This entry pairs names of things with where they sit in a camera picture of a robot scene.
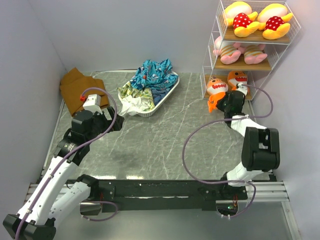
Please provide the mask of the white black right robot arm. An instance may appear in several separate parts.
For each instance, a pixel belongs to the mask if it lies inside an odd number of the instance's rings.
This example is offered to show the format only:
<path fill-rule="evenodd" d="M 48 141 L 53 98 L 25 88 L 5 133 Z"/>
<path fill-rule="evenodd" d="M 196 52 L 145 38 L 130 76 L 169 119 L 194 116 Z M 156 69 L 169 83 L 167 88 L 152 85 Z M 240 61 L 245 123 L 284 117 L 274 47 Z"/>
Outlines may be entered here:
<path fill-rule="evenodd" d="M 226 125 L 243 137 L 240 163 L 226 172 L 219 186 L 219 195 L 228 200 L 254 177 L 280 166 L 279 131 L 256 123 L 243 113 L 245 94 L 232 90 L 217 102 L 217 109 L 224 113 Z"/>

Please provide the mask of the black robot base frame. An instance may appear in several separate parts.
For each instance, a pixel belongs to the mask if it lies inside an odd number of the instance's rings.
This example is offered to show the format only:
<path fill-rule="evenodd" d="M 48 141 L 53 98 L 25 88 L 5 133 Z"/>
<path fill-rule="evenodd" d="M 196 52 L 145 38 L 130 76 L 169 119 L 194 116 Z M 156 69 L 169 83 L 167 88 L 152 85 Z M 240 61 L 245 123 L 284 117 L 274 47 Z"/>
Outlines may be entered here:
<path fill-rule="evenodd" d="M 77 180 L 43 179 L 31 185 L 27 205 L 34 203 L 35 213 L 58 213 L 56 203 L 84 207 L 98 205 L 102 212 L 110 213 L 115 203 L 121 211 L 201 209 L 214 211 L 219 205 L 241 202 L 282 202 L 288 200 L 286 188 L 281 182 L 228 182 L 210 180 L 145 180 L 145 179 L 96 179 L 82 175 Z"/>

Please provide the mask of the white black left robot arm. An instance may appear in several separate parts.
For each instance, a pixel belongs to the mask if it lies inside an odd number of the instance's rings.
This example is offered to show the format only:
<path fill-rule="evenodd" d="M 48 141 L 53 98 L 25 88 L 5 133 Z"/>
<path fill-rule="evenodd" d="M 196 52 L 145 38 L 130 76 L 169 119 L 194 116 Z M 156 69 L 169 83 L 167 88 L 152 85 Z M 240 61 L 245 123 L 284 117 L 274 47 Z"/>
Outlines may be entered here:
<path fill-rule="evenodd" d="M 113 107 L 104 112 L 82 110 L 75 114 L 71 127 L 57 144 L 50 165 L 31 197 L 16 214 L 8 214 L 3 226 L 14 240 L 52 240 L 58 225 L 82 201 L 99 202 L 99 180 L 83 174 L 58 197 L 70 175 L 90 151 L 90 144 L 109 132 L 120 131 L 124 117 Z"/>

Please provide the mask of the pink pig plush striped shirt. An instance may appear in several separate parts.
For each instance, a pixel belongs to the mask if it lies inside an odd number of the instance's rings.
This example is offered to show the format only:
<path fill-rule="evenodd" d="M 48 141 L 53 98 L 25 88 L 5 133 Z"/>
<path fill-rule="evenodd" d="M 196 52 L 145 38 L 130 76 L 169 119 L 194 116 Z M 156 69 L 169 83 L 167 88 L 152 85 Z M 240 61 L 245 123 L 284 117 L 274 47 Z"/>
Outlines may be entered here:
<path fill-rule="evenodd" d="M 241 46 L 240 42 L 228 42 L 222 40 L 222 37 L 219 36 L 214 41 L 214 50 L 213 52 L 220 56 L 220 61 L 224 65 L 230 65 L 235 63 L 241 56 L 241 51 L 239 50 Z"/>

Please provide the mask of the yellow plush red dotted dress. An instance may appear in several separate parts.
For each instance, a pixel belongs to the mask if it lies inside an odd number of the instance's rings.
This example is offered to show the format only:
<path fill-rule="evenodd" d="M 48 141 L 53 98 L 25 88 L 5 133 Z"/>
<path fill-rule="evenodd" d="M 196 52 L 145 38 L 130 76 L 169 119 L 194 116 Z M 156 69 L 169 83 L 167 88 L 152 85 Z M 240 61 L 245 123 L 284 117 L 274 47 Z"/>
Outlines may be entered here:
<path fill-rule="evenodd" d="M 266 6 L 257 16 L 258 30 L 262 31 L 262 37 L 267 40 L 276 40 L 285 36 L 290 28 L 289 21 L 293 13 L 280 3 L 271 3 Z"/>

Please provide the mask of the orange whale plush toy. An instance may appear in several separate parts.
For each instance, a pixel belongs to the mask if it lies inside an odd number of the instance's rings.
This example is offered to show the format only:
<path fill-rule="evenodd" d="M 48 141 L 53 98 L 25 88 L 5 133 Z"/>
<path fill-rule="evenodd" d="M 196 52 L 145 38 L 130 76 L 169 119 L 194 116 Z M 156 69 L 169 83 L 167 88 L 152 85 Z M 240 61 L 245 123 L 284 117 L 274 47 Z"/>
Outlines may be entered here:
<path fill-rule="evenodd" d="M 221 79 L 214 76 L 209 78 L 206 85 L 206 92 L 209 94 L 209 99 L 207 101 L 209 113 L 218 109 L 218 102 L 226 96 L 228 90 L 229 86 Z"/>

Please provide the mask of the orange fox plush toy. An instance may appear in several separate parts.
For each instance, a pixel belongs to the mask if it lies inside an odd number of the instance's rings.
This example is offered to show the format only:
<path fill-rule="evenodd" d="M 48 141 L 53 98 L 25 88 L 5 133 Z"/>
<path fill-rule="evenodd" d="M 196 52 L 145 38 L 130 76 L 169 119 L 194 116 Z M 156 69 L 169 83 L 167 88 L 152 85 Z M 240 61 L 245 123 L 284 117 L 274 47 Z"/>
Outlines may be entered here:
<path fill-rule="evenodd" d="M 248 84 L 248 76 L 243 71 L 233 70 L 228 73 L 227 83 L 230 87 L 230 91 L 236 91 L 237 84 Z"/>

